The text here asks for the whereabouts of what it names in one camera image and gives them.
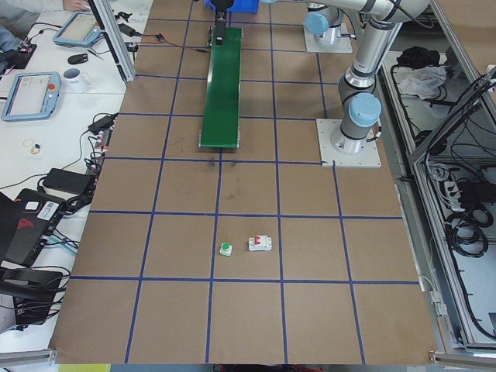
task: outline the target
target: conveyor belt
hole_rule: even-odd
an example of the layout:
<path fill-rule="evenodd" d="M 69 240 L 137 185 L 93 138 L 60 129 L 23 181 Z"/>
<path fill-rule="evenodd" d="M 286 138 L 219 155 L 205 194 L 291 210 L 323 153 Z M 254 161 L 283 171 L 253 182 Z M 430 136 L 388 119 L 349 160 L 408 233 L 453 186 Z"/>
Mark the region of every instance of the conveyor belt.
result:
<path fill-rule="evenodd" d="M 241 29 L 228 27 L 223 45 L 212 46 L 200 147 L 239 145 L 241 39 Z"/>

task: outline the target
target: black power brick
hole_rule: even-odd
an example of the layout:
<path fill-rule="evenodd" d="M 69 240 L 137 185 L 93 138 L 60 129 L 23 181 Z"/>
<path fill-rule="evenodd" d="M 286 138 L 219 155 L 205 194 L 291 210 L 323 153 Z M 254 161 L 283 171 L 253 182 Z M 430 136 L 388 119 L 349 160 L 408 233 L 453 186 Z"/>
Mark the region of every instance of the black power brick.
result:
<path fill-rule="evenodd" d="M 52 168 L 43 180 L 45 188 L 68 192 L 75 195 L 86 194 L 94 187 L 95 176 L 74 173 L 68 170 Z"/>
<path fill-rule="evenodd" d="M 108 129 L 114 125 L 114 119 L 117 117 L 117 114 L 113 115 L 105 115 L 103 118 L 97 120 L 93 124 L 88 126 L 88 130 L 93 134 L 98 134 L 100 129 Z"/>
<path fill-rule="evenodd" d="M 139 32 L 137 32 L 133 27 L 127 26 L 125 23 L 120 23 L 119 24 L 119 29 L 121 33 L 127 36 L 141 36 Z"/>

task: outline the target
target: white mounting plate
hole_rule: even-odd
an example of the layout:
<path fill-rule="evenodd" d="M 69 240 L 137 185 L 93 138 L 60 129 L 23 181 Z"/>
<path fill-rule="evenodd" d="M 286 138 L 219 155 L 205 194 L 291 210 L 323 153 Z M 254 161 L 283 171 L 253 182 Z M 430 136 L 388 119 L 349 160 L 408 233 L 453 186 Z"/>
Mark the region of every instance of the white mounting plate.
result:
<path fill-rule="evenodd" d="M 351 47 L 350 38 L 347 36 L 342 36 L 339 41 L 333 45 L 326 45 L 315 40 L 315 35 L 310 33 L 305 26 L 303 26 L 305 32 L 305 44 L 307 46 L 307 52 L 312 53 L 341 53 L 341 54 L 351 54 L 353 48 Z M 341 24 L 341 34 L 348 33 L 348 28 L 345 23 Z"/>
<path fill-rule="evenodd" d="M 334 149 L 331 144 L 332 131 L 341 125 L 338 119 L 317 119 L 317 131 L 319 134 L 320 159 L 323 167 L 364 167 L 380 168 L 381 159 L 375 142 L 365 143 L 363 150 L 357 155 L 345 155 Z M 370 130 L 367 138 L 374 137 Z"/>

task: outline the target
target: white mug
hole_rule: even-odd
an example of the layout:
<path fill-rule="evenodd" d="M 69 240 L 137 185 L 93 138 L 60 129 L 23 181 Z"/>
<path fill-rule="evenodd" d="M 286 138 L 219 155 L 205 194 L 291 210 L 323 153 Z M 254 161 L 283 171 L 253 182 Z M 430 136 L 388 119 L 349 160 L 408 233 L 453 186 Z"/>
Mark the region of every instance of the white mug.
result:
<path fill-rule="evenodd" d="M 74 93 L 85 93 L 93 85 L 88 74 L 82 74 L 78 68 L 66 70 L 64 78 Z"/>

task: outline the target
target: blue tape grid line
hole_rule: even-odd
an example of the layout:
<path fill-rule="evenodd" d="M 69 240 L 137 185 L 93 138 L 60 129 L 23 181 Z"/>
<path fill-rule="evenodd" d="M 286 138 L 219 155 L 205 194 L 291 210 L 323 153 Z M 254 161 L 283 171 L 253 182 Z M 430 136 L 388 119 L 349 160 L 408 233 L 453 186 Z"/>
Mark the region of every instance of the blue tape grid line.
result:
<path fill-rule="evenodd" d="M 220 159 L 222 159 L 222 150 L 220 151 Z M 215 257 L 217 240 L 217 225 L 219 223 L 219 203 L 220 203 L 220 191 L 222 189 L 222 162 L 219 163 L 219 179 L 217 180 L 217 199 L 215 200 L 215 218 L 214 218 L 214 233 L 212 241 L 212 261 L 210 265 L 210 278 L 209 278 L 209 288 L 208 288 L 208 315 L 207 315 L 207 340 L 205 346 L 205 363 L 209 362 L 210 358 L 210 335 L 212 329 L 212 299 L 214 291 L 214 276 L 215 276 Z"/>
<path fill-rule="evenodd" d="M 362 364 L 366 363 L 365 352 L 363 350 L 363 341 L 362 341 L 362 333 L 360 331 L 360 321 L 358 319 L 358 309 L 357 309 L 357 300 L 355 299 L 355 291 L 353 288 L 353 277 L 351 274 L 351 266 L 350 266 L 350 257 L 348 254 L 348 246 L 346 244 L 346 231 L 344 227 L 344 219 L 343 219 L 343 211 L 341 209 L 341 199 L 339 197 L 339 183 L 338 177 L 336 174 L 336 167 L 332 167 L 332 176 L 334 178 L 334 186 L 336 188 L 336 199 L 338 202 L 338 213 L 339 213 L 339 224 L 341 225 L 341 235 L 343 236 L 343 247 L 344 254 L 346 260 L 346 269 L 348 271 L 348 280 L 350 281 L 350 292 L 351 292 L 351 302 L 353 306 L 353 316 L 355 318 L 355 326 L 356 326 L 356 337 L 358 339 L 358 347 L 360 348 L 360 358 L 362 360 Z"/>
<path fill-rule="evenodd" d="M 191 11 L 192 11 L 192 6 L 193 3 L 190 4 L 190 11 L 189 11 L 189 19 L 185 20 L 187 22 L 186 26 L 186 33 L 184 35 L 184 44 L 186 43 L 187 35 L 188 35 L 188 29 L 190 26 L 190 23 L 192 22 L 211 22 L 211 21 L 203 21 L 203 20 L 191 20 Z M 336 197 L 337 197 L 337 203 L 338 203 L 338 209 L 339 209 L 339 215 L 282 215 L 281 214 L 281 196 L 280 196 L 280 183 L 279 183 L 279 164 L 304 164 L 304 165 L 321 165 L 320 163 L 312 163 L 312 162 L 285 162 L 285 161 L 279 161 L 278 159 L 278 148 L 277 148 L 277 121 L 279 119 L 284 119 L 284 120 L 299 120 L 299 121 L 315 121 L 314 118 L 307 118 L 307 119 L 298 119 L 298 118 L 278 118 L 277 117 L 277 112 L 276 112 L 276 97 L 275 97 L 275 84 L 319 84 L 321 88 L 321 93 L 322 93 L 322 106 L 324 109 L 324 117 L 327 117 L 327 108 L 326 108 L 326 94 L 324 87 L 326 85 L 336 85 L 337 83 L 329 83 L 329 82 L 324 82 L 322 79 L 322 69 L 321 69 L 321 64 L 320 64 L 320 59 L 319 55 L 316 54 L 316 63 L 319 71 L 319 82 L 302 82 L 302 81 L 275 81 L 274 78 L 274 52 L 302 52 L 303 50 L 275 50 L 274 49 L 274 44 L 273 44 L 273 26 L 294 26 L 294 25 L 286 25 L 286 24 L 280 24 L 280 23 L 272 23 L 272 7 L 269 5 L 269 16 L 270 16 L 270 22 L 269 23 L 264 23 L 264 22 L 236 22 L 233 21 L 233 16 L 231 15 L 229 18 L 229 24 L 261 24 L 261 25 L 269 25 L 270 27 L 270 50 L 265 50 L 265 49 L 256 49 L 256 48 L 245 48 L 245 50 L 263 50 L 263 51 L 270 51 L 270 63 L 271 63 L 271 80 L 269 81 L 263 81 L 263 80 L 251 80 L 251 79 L 243 79 L 242 81 L 245 82 L 267 82 L 272 84 L 272 95 L 273 95 L 273 116 L 272 117 L 240 117 L 241 119 L 271 119 L 274 121 L 274 139 L 275 139 L 275 161 L 272 160 L 223 160 L 222 159 L 222 151 L 220 152 L 220 157 L 218 160 L 199 160 L 199 159 L 175 159 L 175 158 L 166 158 L 165 157 L 165 152 L 167 149 L 167 142 L 168 142 L 168 137 L 169 137 L 169 132 L 171 130 L 171 121 L 173 117 L 202 117 L 202 115 L 175 115 L 173 114 L 174 112 L 174 103 L 176 102 L 176 94 L 177 94 L 177 86 L 179 84 L 180 80 L 199 80 L 199 81 L 204 81 L 205 79 L 202 77 L 181 77 L 181 65 L 184 57 L 184 50 L 181 51 L 181 61 L 179 64 L 179 68 L 177 71 L 177 76 L 176 77 L 170 77 L 170 76 L 163 76 L 163 75 L 154 75 L 154 74 L 138 74 L 138 76 L 142 77 L 150 77 L 150 78 L 170 78 L 170 79 L 175 79 L 175 89 L 174 89 L 174 96 L 172 100 L 172 104 L 170 107 L 170 113 L 159 113 L 159 114 L 153 114 L 153 113 L 141 113 L 141 112 L 122 112 L 121 115 L 143 115 L 143 116 L 163 116 L 164 118 L 167 117 L 169 121 L 169 125 L 167 127 L 167 134 L 166 134 L 166 139 L 164 142 L 164 148 L 162 151 L 162 157 L 161 158 L 133 158 L 133 157 L 108 157 L 108 159 L 113 159 L 113 160 L 153 160 L 153 161 L 160 161 L 160 172 L 158 175 L 157 179 L 157 186 L 155 190 L 155 195 L 153 199 L 153 209 L 152 211 L 91 211 L 91 213 L 125 213 L 125 214 L 146 214 L 150 215 L 150 224 L 147 232 L 147 237 L 146 237 L 146 245 L 145 249 L 143 252 L 143 259 L 141 263 L 141 268 L 140 268 L 140 273 L 138 277 L 99 277 L 99 276 L 73 276 L 71 277 L 72 279 L 76 280 L 104 280 L 104 281 L 137 281 L 138 282 L 138 287 L 136 291 L 136 300 L 135 300 L 135 305 L 133 309 L 133 317 L 131 321 L 131 326 L 129 330 L 129 338 L 128 338 L 128 344 L 126 348 L 126 358 L 125 358 L 125 363 L 129 362 L 129 355 L 130 355 L 130 350 L 132 347 L 133 343 L 133 332 L 134 332 L 134 327 L 136 324 L 136 314 L 137 310 L 139 307 L 139 302 L 140 302 L 140 293 L 141 293 L 141 287 L 143 282 L 147 281 L 183 281 L 183 282 L 206 282 L 209 283 L 209 293 L 208 293 L 208 322 L 207 322 L 207 333 L 206 333 L 206 347 L 205 347 L 205 362 L 209 362 L 209 354 L 210 354 L 210 338 L 211 338 L 211 327 L 212 327 L 212 299 L 213 299 L 213 291 L 214 291 L 214 283 L 279 283 L 281 286 L 281 314 L 282 314 L 282 331 L 283 331 L 283 347 L 284 347 L 284 363 L 289 363 L 288 361 L 288 340 L 287 340 L 287 330 L 286 330 L 286 318 L 285 318 L 285 305 L 284 305 L 284 285 L 287 283 L 292 283 L 292 284 L 345 284 L 350 286 L 351 290 L 351 298 L 352 298 L 352 303 L 353 303 L 353 314 L 355 318 L 355 323 L 356 323 L 356 334 L 358 338 L 358 343 L 359 343 L 359 348 L 360 348 L 360 357 L 362 363 L 366 363 L 366 358 L 365 358 L 365 353 L 363 350 L 363 342 L 362 342 L 362 337 L 361 337 L 361 332 L 360 332 L 360 323 L 358 319 L 358 312 L 357 312 L 357 304 L 356 304 L 356 299 L 355 299 L 355 294 L 353 290 L 354 285 L 361 285 L 361 284 L 375 284 L 375 285 L 418 285 L 418 281 L 354 281 L 352 279 L 352 274 L 351 274 L 351 269 L 350 269 L 350 260 L 348 256 L 348 249 L 346 245 L 346 232 L 345 232 L 345 226 L 344 226 L 344 220 L 346 219 L 402 219 L 402 217 L 397 217 L 397 216 L 344 216 L 342 214 L 342 209 L 341 209 L 341 201 L 339 198 L 339 185 L 337 181 L 337 176 L 336 176 L 336 169 L 332 169 L 332 176 L 334 177 L 335 181 L 335 186 L 336 186 Z M 150 19 L 150 20 L 170 20 L 170 21 L 178 21 L 177 19 Z M 143 47 L 172 47 L 172 46 L 152 46 L 152 45 L 143 45 Z M 216 162 L 219 163 L 219 178 L 218 178 L 218 187 L 217 187 L 217 195 L 216 195 L 216 203 L 215 203 L 215 212 L 213 213 L 194 213 L 194 212 L 157 212 L 156 209 L 156 204 L 157 204 L 157 199 L 158 199 L 158 192 L 160 188 L 160 180 L 163 175 L 164 167 L 166 166 L 166 162 L 168 161 L 191 161 L 191 162 Z M 220 203 L 220 191 L 222 188 L 222 164 L 225 162 L 229 163 L 255 163 L 255 164 L 275 164 L 276 167 L 276 188 L 277 188 L 277 214 L 275 215 L 264 215 L 264 214 L 259 214 L 259 215 L 244 215 L 244 214 L 225 214 L 225 213 L 219 213 L 219 203 Z M 148 247 L 150 243 L 150 236 L 151 236 L 151 231 L 153 228 L 153 219 L 155 215 L 209 215 L 213 216 L 215 218 L 214 222 L 214 232 L 213 232 L 213 241 L 212 241 L 212 258 L 211 258 L 211 270 L 210 270 L 210 277 L 208 278 L 195 278 L 195 277 L 146 277 L 144 275 L 144 270 L 145 270 L 145 265 L 146 265 L 146 256 L 148 252 Z M 280 279 L 239 279 L 239 278 L 215 278 L 215 257 L 216 257 L 216 233 L 217 233 L 217 225 L 218 225 L 218 220 L 219 217 L 221 216 L 242 216 L 242 217 L 274 217 L 277 218 L 277 226 L 278 226 L 278 236 L 279 236 L 279 270 L 280 270 Z M 293 280 L 293 279 L 284 279 L 284 269 L 283 269 L 283 250 L 282 250 L 282 228 L 281 228 L 281 220 L 283 218 L 303 218 L 303 219 L 338 219 L 341 225 L 341 231 L 342 231 L 342 236 L 343 236 L 343 247 L 345 250 L 345 257 L 346 257 L 346 268 L 348 272 L 348 280 Z"/>
<path fill-rule="evenodd" d="M 272 5 L 269 6 L 269 20 L 272 23 Z M 288 334 L 286 330 L 286 305 L 284 302 L 284 267 L 282 252 L 282 228 L 281 228 L 281 193 L 279 182 L 279 149 L 277 141 L 277 106 L 276 106 L 276 85 L 274 71 L 274 35 L 272 25 L 269 26 L 270 33 L 270 75 L 272 77 L 272 113 L 274 115 L 274 156 L 276 168 L 276 197 L 277 197 L 277 234 L 279 235 L 279 274 L 281 276 L 281 321 L 282 321 L 282 345 L 284 354 L 284 364 L 288 364 Z"/>
<path fill-rule="evenodd" d="M 191 16 L 192 7 L 193 7 L 193 2 L 191 2 L 191 4 L 190 4 L 190 10 L 189 10 L 190 16 Z M 184 33 L 183 43 L 186 43 L 186 38 L 188 36 L 188 28 L 189 28 L 189 22 L 186 25 L 186 31 Z M 174 111 L 174 103 L 176 102 L 177 86 L 179 85 L 179 75 L 181 74 L 181 67 L 182 67 L 183 57 L 184 57 L 184 49 L 181 50 L 181 59 L 180 59 L 180 62 L 179 62 L 179 68 L 177 69 L 176 82 L 175 82 L 175 87 L 174 87 L 174 95 L 173 95 L 173 98 L 172 98 L 172 103 L 170 104 L 170 114 L 172 114 L 172 112 Z M 167 140 L 168 140 L 168 137 L 169 137 L 169 130 L 171 128 L 171 120 L 172 120 L 172 115 L 169 116 L 169 123 L 168 123 L 168 126 L 167 126 L 167 133 L 166 133 L 165 140 L 164 140 L 164 148 L 162 149 L 162 158 L 163 159 L 160 160 L 160 169 L 159 169 L 159 174 L 158 174 L 158 178 L 157 178 L 157 185 L 156 185 L 156 188 L 155 188 L 155 195 L 153 196 L 152 213 L 151 213 L 151 217 L 150 217 L 150 224 L 148 226 L 148 232 L 147 232 L 147 235 L 146 235 L 145 249 L 144 249 L 144 252 L 143 252 L 143 259 L 142 259 L 141 269 L 140 269 L 140 273 L 139 273 L 138 288 L 136 289 L 136 299 L 135 299 L 135 302 L 134 302 L 133 317 L 131 318 L 131 326 L 130 326 L 130 329 L 129 329 L 129 338 L 128 338 L 128 343 L 127 343 L 127 347 L 126 347 L 126 356 L 124 358 L 124 363 L 128 363 L 129 362 L 129 355 L 130 355 L 130 352 L 131 352 L 131 346 L 133 344 L 134 326 L 136 324 L 136 315 L 137 315 L 138 306 L 139 306 L 139 303 L 140 303 L 140 300 L 139 299 L 140 299 L 140 295 L 141 295 L 141 286 L 142 286 L 142 283 L 143 283 L 143 276 L 144 276 L 145 265 L 146 265 L 146 256 L 148 254 L 148 248 L 149 248 L 149 245 L 150 245 L 151 231 L 152 231 L 152 228 L 153 228 L 153 219 L 154 219 L 154 216 L 155 216 L 154 215 L 154 212 L 155 212 L 155 208 L 157 207 L 157 199 L 158 199 L 158 193 L 159 193 L 159 189 L 160 189 L 160 181 L 161 181 L 161 178 L 162 178 L 162 172 L 163 172 L 164 163 L 165 163 L 165 160 L 164 160 L 164 158 L 165 158 L 165 150 L 167 149 Z"/>
<path fill-rule="evenodd" d="M 122 214 L 122 215 L 203 215 L 208 217 L 281 217 L 282 219 L 377 219 L 401 221 L 402 217 L 397 216 L 379 216 L 379 215 L 271 215 L 271 214 L 248 214 L 248 213 L 214 213 L 214 212 L 148 212 L 148 211 L 109 211 L 109 210 L 92 210 L 91 214 Z"/>
<path fill-rule="evenodd" d="M 353 285 L 419 285 L 418 281 L 350 281 L 323 279 L 241 279 L 228 277 L 128 277 L 98 275 L 71 275 L 71 279 L 79 281 L 189 281 L 201 283 L 283 283 L 283 284 L 353 284 Z"/>

